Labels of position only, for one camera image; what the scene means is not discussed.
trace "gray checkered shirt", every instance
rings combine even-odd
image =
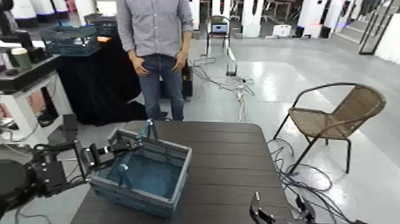
[[[137,56],[180,51],[181,32],[193,31],[189,0],[118,0],[118,33]]]

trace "man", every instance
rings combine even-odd
[[[189,0],[118,0],[117,11],[118,33],[139,75],[148,117],[163,119],[161,76],[171,98],[173,119],[183,120],[181,69],[193,31]]]

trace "dark wooden table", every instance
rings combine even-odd
[[[125,129],[138,131],[142,125],[131,122]],[[72,224],[253,223],[249,204],[255,191],[260,192],[261,207],[268,214],[292,218],[259,126],[156,122],[156,127],[161,139],[193,149],[188,185],[174,217],[162,219],[114,204],[90,190]]]

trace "chair leg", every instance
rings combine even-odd
[[[350,172],[350,160],[351,160],[351,141],[347,139],[347,162],[346,162],[346,173]]]
[[[309,139],[306,135],[304,135],[304,138],[307,140],[307,142],[308,142],[309,144],[311,143],[310,139]]]
[[[289,113],[286,115],[285,119],[283,120],[282,124],[280,124],[278,131],[275,133],[273,139],[276,139],[276,137],[278,136],[280,130],[282,129],[283,125],[285,124],[286,120],[289,118]]]
[[[300,164],[301,160],[305,157],[305,155],[308,153],[310,148],[314,145],[314,143],[318,140],[318,138],[313,138],[312,141],[308,144],[307,148],[304,150],[304,152],[300,155],[300,157],[297,159],[296,163],[293,165],[293,167],[290,169],[289,174],[292,174],[293,171],[295,171],[296,167]]]

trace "hand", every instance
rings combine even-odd
[[[140,76],[147,76],[149,74],[149,71],[142,66],[143,62],[145,61],[143,58],[133,57],[130,60],[133,63],[136,74]]]
[[[185,64],[186,64],[186,57],[188,56],[187,52],[184,51],[180,51],[178,54],[176,54],[175,58],[176,58],[176,64],[175,66],[172,68],[173,72],[178,72],[181,69],[184,68]]]

